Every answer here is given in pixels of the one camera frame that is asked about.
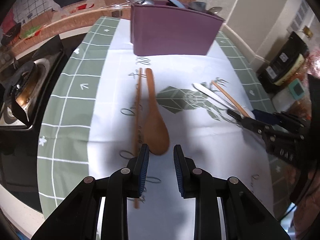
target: air vent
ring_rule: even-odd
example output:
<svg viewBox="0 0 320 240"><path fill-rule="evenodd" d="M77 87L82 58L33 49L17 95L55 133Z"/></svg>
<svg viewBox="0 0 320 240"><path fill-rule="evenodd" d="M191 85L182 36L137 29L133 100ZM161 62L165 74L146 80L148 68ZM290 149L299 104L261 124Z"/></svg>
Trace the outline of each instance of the air vent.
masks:
<svg viewBox="0 0 320 240"><path fill-rule="evenodd" d="M310 7L307 4L307 2L305 0L302 0L297 13L294 16L294 19L293 19L290 27L288 28L289 32L300 31L301 25L302 25L303 20L305 19L306 15L307 15L307 12L308 12L309 8Z"/></svg>

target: gas stove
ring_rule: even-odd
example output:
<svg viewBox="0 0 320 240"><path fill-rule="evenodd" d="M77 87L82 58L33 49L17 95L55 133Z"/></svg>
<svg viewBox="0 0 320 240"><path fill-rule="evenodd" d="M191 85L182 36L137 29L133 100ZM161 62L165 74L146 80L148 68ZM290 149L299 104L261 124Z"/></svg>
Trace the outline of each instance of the gas stove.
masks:
<svg viewBox="0 0 320 240"><path fill-rule="evenodd" d="M4 93L0 111L0 129L9 127L26 129L32 126L42 95L46 93L50 76L64 55L60 38L55 37L52 40L40 47L30 60L22 63L14 60L8 66L11 75L2 78L1 81Z"/></svg>
<svg viewBox="0 0 320 240"><path fill-rule="evenodd" d="M34 53L0 68L0 183L41 212L37 149L46 106L81 37L55 36Z"/></svg>

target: metal screw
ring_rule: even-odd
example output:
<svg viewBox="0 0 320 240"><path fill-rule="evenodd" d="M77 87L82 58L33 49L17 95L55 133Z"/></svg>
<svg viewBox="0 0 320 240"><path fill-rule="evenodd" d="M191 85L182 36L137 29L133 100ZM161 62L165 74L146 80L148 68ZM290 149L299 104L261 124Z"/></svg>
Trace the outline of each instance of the metal screw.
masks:
<svg viewBox="0 0 320 240"><path fill-rule="evenodd" d="M84 181L84 183L89 184L89 183L93 182L93 177L91 177L91 176L85 177L83 181Z"/></svg>
<svg viewBox="0 0 320 240"><path fill-rule="evenodd" d="M196 175L200 175L200 174L202 173L202 170L199 169L199 168L195 168L195 169L192 170L192 172L193 172L194 174L196 174Z"/></svg>
<svg viewBox="0 0 320 240"><path fill-rule="evenodd" d="M236 177L231 177L229 180L232 184L237 184L239 182L239 179Z"/></svg>
<svg viewBox="0 0 320 240"><path fill-rule="evenodd" d="M128 174L130 172L130 169L129 168L123 168L122 170L121 170L121 173L122 174Z"/></svg>

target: wooden spoon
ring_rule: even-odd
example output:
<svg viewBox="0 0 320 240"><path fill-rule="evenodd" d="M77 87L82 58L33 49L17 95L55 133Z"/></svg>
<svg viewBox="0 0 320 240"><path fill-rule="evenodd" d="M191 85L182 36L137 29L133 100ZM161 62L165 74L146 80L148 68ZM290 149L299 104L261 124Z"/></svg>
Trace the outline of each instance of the wooden spoon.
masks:
<svg viewBox="0 0 320 240"><path fill-rule="evenodd" d="M150 68L146 69L149 91L149 112L143 127L143 141L148 144L149 150L154 155L162 155L169 148L169 133L156 101L155 83Z"/></svg>
<svg viewBox="0 0 320 240"><path fill-rule="evenodd" d="M236 108L238 108L238 110L240 111L240 113L245 116L245 117L249 117L250 116L247 114L247 112L241 107L241 105L238 104L237 101L235 101L227 92L225 92L225 90L220 87L216 82L214 82L213 80L211 81L212 85L214 85L217 89L219 89L221 91L222 94L224 94L234 105Z"/></svg>

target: purple container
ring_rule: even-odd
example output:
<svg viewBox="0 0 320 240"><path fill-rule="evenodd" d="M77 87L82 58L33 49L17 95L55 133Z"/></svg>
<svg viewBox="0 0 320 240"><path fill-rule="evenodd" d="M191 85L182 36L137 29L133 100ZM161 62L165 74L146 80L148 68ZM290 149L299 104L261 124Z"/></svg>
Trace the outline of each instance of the purple container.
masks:
<svg viewBox="0 0 320 240"><path fill-rule="evenodd" d="M131 43L137 56L206 55L224 19L169 6L131 3Z"/></svg>

